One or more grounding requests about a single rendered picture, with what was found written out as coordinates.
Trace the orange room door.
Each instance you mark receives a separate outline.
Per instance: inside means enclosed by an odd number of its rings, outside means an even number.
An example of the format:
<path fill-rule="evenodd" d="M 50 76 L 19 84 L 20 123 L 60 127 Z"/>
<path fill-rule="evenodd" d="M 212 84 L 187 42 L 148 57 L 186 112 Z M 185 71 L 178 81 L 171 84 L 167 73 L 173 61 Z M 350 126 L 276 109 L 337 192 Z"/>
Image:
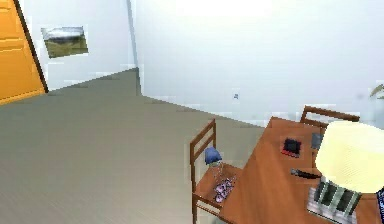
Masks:
<path fill-rule="evenodd" d="M 0 0 L 0 105 L 47 92 L 19 0 Z"/>

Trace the cream shade table lamp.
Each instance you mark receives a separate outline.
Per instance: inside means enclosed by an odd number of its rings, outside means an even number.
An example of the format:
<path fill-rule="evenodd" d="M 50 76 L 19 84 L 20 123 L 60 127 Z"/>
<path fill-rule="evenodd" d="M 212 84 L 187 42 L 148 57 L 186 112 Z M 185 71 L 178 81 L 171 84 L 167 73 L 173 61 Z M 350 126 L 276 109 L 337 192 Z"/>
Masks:
<path fill-rule="evenodd" d="M 334 224 L 357 224 L 364 194 L 384 187 L 384 130 L 351 121 L 327 126 L 315 167 L 319 184 L 309 190 L 307 210 Z"/>

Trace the brown wooden table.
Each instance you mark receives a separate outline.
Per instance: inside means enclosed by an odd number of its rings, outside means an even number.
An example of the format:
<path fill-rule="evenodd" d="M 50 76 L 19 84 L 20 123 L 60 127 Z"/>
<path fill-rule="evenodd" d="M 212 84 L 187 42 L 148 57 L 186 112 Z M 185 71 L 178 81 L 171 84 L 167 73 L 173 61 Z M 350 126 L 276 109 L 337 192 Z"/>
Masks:
<path fill-rule="evenodd" d="M 307 210 L 317 182 L 290 174 L 292 168 L 321 175 L 311 149 L 315 126 L 273 117 L 249 157 L 220 214 L 232 224 L 330 224 Z M 298 158 L 282 154 L 284 141 L 301 142 Z"/>

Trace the dark blue object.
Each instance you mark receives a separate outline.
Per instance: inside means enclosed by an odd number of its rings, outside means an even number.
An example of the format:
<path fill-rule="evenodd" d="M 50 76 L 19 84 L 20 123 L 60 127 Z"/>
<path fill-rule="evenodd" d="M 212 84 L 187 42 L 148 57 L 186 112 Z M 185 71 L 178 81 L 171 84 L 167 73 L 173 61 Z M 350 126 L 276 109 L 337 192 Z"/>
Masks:
<path fill-rule="evenodd" d="M 381 223 L 384 224 L 384 187 L 376 192 Z"/>

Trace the black and red square box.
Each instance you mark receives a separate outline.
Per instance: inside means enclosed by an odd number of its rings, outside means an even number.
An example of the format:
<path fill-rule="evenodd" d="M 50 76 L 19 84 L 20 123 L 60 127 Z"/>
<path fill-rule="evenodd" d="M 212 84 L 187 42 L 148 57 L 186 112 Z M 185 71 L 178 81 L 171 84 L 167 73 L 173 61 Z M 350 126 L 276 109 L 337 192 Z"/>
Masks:
<path fill-rule="evenodd" d="M 300 156 L 300 150 L 301 150 L 301 142 L 297 141 L 295 139 L 287 138 L 284 141 L 284 145 L 282 148 L 281 153 L 298 158 Z"/>

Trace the framed landscape picture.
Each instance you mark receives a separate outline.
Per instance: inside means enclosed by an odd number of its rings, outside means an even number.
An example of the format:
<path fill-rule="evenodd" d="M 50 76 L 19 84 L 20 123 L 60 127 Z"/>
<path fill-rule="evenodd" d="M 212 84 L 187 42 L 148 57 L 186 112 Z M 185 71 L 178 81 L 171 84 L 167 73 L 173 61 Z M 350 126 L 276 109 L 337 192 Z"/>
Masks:
<path fill-rule="evenodd" d="M 41 33 L 50 58 L 88 52 L 83 27 L 42 28 Z"/>

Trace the green house plant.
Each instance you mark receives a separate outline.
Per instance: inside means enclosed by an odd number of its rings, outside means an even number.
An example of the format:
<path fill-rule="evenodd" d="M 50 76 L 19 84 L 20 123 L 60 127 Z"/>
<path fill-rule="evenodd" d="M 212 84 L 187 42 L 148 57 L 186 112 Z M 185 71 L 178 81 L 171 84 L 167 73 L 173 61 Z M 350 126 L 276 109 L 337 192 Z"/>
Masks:
<path fill-rule="evenodd" d="M 376 97 L 377 99 L 384 99 L 384 84 L 379 84 L 376 86 L 370 93 L 371 97 Z"/>

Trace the blue cap spray bottle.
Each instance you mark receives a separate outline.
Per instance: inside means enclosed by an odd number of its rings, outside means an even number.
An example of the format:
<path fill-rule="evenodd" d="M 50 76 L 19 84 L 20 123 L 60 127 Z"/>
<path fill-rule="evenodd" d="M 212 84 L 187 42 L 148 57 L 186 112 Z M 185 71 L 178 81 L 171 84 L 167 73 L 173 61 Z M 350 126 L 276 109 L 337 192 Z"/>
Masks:
<path fill-rule="evenodd" d="M 205 164 L 209 166 L 214 179 L 214 200 L 222 203 L 234 188 L 236 180 L 235 174 L 225 173 L 225 164 L 219 151 L 214 147 L 206 148 L 204 151 Z"/>

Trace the brown wooden chair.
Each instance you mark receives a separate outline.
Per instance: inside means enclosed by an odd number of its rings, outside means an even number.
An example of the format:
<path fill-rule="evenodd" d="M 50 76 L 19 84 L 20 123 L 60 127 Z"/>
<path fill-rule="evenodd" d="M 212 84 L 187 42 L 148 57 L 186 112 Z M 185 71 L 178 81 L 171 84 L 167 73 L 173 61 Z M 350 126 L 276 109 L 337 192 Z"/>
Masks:
<path fill-rule="evenodd" d="M 337 111 L 332 111 L 332 110 L 328 110 L 328 109 L 317 108 L 317 107 L 306 105 L 303 109 L 303 113 L 301 115 L 300 122 L 303 124 L 318 127 L 320 129 L 321 133 L 325 132 L 328 124 L 325 122 L 322 122 L 322 121 L 309 119 L 307 117 L 308 113 L 313 113 L 313 114 L 322 115 L 322 116 L 326 116 L 326 117 L 337 118 L 337 119 L 341 119 L 341 120 L 347 120 L 347 121 L 351 121 L 351 122 L 358 122 L 360 120 L 360 117 L 356 116 L 356 115 L 351 115 L 351 114 L 347 114 L 347 113 L 343 113 L 343 112 L 337 112 Z"/>
<path fill-rule="evenodd" d="M 191 197 L 192 197 L 192 223 L 197 224 L 197 209 L 201 209 L 207 213 L 216 216 L 219 220 L 232 224 L 232 222 L 220 214 L 223 209 L 226 199 L 217 203 L 214 200 L 215 192 L 214 179 L 211 170 L 208 169 L 203 174 L 199 181 L 196 180 L 196 161 L 200 156 L 204 157 L 206 148 L 214 147 L 217 149 L 217 131 L 216 120 L 212 119 L 189 143 L 189 162 L 190 162 L 190 179 L 191 179 Z M 231 164 L 225 163 L 225 173 L 235 174 L 236 179 L 241 176 L 242 169 Z"/>

